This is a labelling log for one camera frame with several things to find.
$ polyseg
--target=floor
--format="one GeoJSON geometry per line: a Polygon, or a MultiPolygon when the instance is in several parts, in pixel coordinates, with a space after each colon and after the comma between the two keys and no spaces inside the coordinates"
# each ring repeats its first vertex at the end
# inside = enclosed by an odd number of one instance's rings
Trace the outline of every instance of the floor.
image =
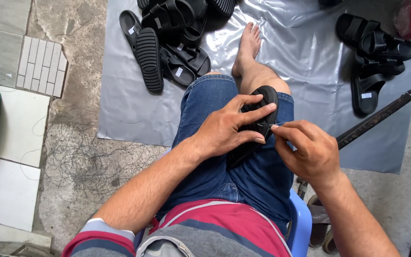
{"type": "MultiPolygon", "coordinates": [[[[166,149],[96,139],[107,2],[34,0],[27,35],[63,44],[69,61],[42,151],[33,229],[54,235],[59,255],[107,197],[166,149]]],[[[411,246],[411,125],[401,175],[345,170],[403,256],[411,246]]],[[[310,189],[305,199],[313,194],[310,189]]],[[[311,249],[309,256],[325,256],[311,249]]]]}

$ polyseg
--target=left hand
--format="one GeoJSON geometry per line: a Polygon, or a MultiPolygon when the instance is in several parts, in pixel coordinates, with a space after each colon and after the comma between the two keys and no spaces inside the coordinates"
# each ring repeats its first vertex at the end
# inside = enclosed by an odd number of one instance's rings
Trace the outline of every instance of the left hand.
{"type": "Polygon", "coordinates": [[[191,136],[193,145],[203,155],[204,160],[224,155],[246,142],[266,143],[259,132],[251,130],[238,132],[242,125],[257,121],[276,109],[275,103],[272,103],[258,110],[239,113],[243,105],[257,103],[262,99],[262,95],[237,95],[225,107],[211,113],[205,119],[199,130],[191,136]]]}

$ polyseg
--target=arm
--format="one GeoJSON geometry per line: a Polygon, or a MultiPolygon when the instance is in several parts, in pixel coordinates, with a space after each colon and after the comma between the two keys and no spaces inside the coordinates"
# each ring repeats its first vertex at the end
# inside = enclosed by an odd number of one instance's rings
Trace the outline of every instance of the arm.
{"type": "Polygon", "coordinates": [[[335,138],[307,121],[271,127],[275,148],[287,167],[310,183],[324,205],[341,256],[400,257],[383,231],[340,171],[335,138]],[[289,141],[297,150],[293,151],[289,141]]]}
{"type": "Polygon", "coordinates": [[[245,142],[265,143],[258,132],[238,132],[240,126],[275,110],[273,104],[239,113],[244,104],[260,102],[262,98],[262,95],[238,95],[224,108],[210,114],[193,136],[130,179],[93,218],[102,218],[113,228],[137,233],[149,223],[175,187],[202,161],[223,155],[245,142]]]}

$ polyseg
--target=right hand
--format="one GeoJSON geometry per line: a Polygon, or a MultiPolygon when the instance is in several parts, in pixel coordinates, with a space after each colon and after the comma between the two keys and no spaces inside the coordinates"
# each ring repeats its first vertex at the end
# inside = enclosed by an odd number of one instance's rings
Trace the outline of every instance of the right hand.
{"type": "Polygon", "coordinates": [[[305,121],[272,126],[275,149],[285,165],[297,176],[316,187],[333,186],[341,174],[337,141],[317,125],[305,121]],[[286,143],[297,148],[293,151],[286,143]]]}

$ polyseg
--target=denim shorts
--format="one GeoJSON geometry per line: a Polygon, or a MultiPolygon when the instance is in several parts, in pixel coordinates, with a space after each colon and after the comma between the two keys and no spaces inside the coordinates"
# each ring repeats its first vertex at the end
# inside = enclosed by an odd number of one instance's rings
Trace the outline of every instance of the denim shorts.
{"type": "MultiPolygon", "coordinates": [[[[172,147],[196,133],[209,114],[223,108],[237,94],[234,79],[226,75],[205,75],[193,82],[181,102],[180,124],[172,147]]],[[[292,121],[293,98],[277,94],[277,123],[292,121]]],[[[202,162],[171,193],[157,213],[157,219],[181,203],[223,199],[254,207],[286,235],[286,225],[291,219],[289,190],[294,175],[283,163],[274,143],[272,135],[241,166],[230,171],[226,170],[226,155],[202,162]]]]}

